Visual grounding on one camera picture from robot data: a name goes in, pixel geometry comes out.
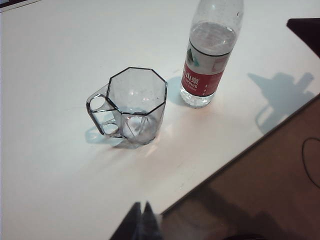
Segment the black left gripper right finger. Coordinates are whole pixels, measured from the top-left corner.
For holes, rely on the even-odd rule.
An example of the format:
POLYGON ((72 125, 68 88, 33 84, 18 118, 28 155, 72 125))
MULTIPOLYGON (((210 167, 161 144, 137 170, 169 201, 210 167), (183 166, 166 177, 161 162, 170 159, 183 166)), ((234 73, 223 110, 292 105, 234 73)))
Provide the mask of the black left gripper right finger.
POLYGON ((159 227, 156 215, 154 214, 150 203, 147 201, 142 213, 141 225, 142 240, 162 240, 163 235, 159 227))

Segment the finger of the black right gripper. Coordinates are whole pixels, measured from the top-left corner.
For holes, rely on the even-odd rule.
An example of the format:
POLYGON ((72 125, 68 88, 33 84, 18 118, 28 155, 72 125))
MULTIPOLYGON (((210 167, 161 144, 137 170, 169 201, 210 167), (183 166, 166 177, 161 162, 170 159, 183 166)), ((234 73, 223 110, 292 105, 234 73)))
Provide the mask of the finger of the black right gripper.
POLYGON ((320 57, 320 18, 291 18, 286 26, 320 57))

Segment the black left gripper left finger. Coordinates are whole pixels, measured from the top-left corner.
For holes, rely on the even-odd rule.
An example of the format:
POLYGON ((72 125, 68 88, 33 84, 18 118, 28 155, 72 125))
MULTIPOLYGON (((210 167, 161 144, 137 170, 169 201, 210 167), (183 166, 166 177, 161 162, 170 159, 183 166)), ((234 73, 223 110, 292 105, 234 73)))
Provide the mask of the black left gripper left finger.
POLYGON ((110 240, 138 240, 140 237, 141 203, 135 202, 109 238, 110 240))

